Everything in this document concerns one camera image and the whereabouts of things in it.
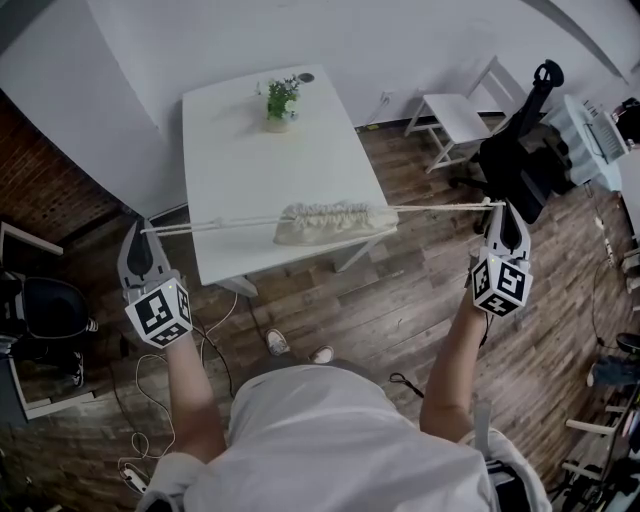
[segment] white table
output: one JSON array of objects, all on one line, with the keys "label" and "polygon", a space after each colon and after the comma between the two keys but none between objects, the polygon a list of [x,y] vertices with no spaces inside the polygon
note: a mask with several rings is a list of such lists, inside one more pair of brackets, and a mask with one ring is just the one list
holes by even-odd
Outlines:
[{"label": "white table", "polygon": [[618,163],[607,163],[601,156],[601,150],[587,126],[592,122],[593,117],[585,106],[568,94],[541,121],[556,128],[569,147],[569,158],[573,164],[569,178],[573,183],[582,185],[595,180],[607,190],[620,190],[622,180]]},{"label": "white table", "polygon": [[[260,82],[311,73],[300,86],[299,119],[287,133],[263,128]],[[387,202],[360,140],[321,66],[299,66],[214,84],[183,97],[184,161],[191,222],[278,216],[291,203]],[[245,274],[353,246],[336,260],[345,270],[380,236],[316,247],[273,243],[275,226],[194,233],[203,285],[257,295]]]}]

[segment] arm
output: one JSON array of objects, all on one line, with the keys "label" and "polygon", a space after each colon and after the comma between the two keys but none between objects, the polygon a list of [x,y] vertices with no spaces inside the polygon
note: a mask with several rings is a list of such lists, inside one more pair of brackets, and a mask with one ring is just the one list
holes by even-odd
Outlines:
[{"label": "arm", "polygon": [[220,413],[191,334],[166,348],[175,450],[205,464],[224,452]]},{"label": "arm", "polygon": [[420,411],[424,433],[458,442],[473,429],[473,373],[486,321],[468,290],[429,375]]}]

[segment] wooden floor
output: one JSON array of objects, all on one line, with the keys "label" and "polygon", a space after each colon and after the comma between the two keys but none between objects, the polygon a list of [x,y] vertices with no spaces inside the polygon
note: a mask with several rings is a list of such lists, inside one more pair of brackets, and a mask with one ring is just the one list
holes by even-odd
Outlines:
[{"label": "wooden floor", "polygon": [[[401,129],[389,128],[363,133],[361,140],[390,204],[480,199],[477,191],[448,186],[448,178],[462,169],[424,174],[425,161],[437,149],[420,134],[405,139]],[[599,353],[591,321],[594,271],[606,257],[602,232],[594,223],[596,204],[616,255],[631,247],[617,195],[597,190],[590,199],[580,187],[551,200],[531,227],[534,282],[529,303],[509,320],[494,322],[478,363],[476,392],[493,401],[494,426],[512,439],[547,484],[577,441],[564,421],[590,417],[599,400],[585,386]],[[464,293],[469,255],[482,245],[472,229],[476,218],[469,213],[404,216],[397,234],[343,274],[333,273],[330,259],[320,257],[250,275],[260,292],[253,300],[260,328],[277,327],[300,356],[318,345],[332,345],[339,357],[368,367],[400,412],[415,421],[419,400],[387,379],[400,371],[424,386]],[[134,382],[137,359],[148,349],[134,340],[124,316],[115,268],[130,222],[116,219],[74,244],[48,269],[86,293],[101,323],[100,332],[85,342],[87,388],[96,389],[99,400],[35,420],[24,429],[0,429],[0,447],[16,481],[29,476],[38,492],[78,510],[135,506],[136,496],[116,470],[119,457],[134,455],[129,421],[149,437],[154,455],[170,440],[165,414],[139,394]],[[214,325],[234,295],[199,285],[190,238],[166,240],[169,259],[186,275],[198,320]],[[613,343],[617,332],[638,330],[631,309],[620,272],[603,266],[596,282],[595,323],[607,343]],[[121,333],[134,340],[125,359],[120,356]],[[244,298],[213,335],[236,382],[266,354]],[[205,357],[228,419],[231,399],[224,368],[210,347],[205,347]],[[128,419],[115,399],[107,361]],[[20,372],[32,399],[72,391],[55,370],[22,364]],[[142,388],[167,403],[164,364],[145,361],[140,376]],[[146,467],[151,470],[153,461]]]}]

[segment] white cloth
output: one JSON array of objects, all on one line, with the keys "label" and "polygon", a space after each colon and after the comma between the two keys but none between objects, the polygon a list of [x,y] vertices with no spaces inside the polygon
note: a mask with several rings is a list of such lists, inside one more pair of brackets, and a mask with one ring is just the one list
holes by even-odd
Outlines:
[{"label": "white cloth", "polygon": [[278,223],[273,241],[296,246],[325,245],[381,235],[394,230],[398,224],[398,214],[393,210],[374,208],[366,203],[296,203],[287,206],[282,217],[294,220]]},{"label": "white cloth", "polygon": [[[335,367],[294,366],[247,382],[231,410],[229,449],[209,464],[173,453],[158,463],[139,510],[495,511],[480,452],[421,433],[374,383]],[[542,484],[496,431],[490,447],[516,460],[532,510]]]}]

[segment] electrical outlet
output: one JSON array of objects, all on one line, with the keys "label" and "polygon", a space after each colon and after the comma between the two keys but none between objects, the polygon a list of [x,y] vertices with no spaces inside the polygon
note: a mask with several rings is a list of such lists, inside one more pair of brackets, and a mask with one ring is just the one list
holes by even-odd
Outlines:
[{"label": "electrical outlet", "polygon": [[396,91],[391,90],[391,91],[382,91],[382,96],[380,96],[380,101],[390,101],[391,100],[391,96],[393,96],[393,94]]}]

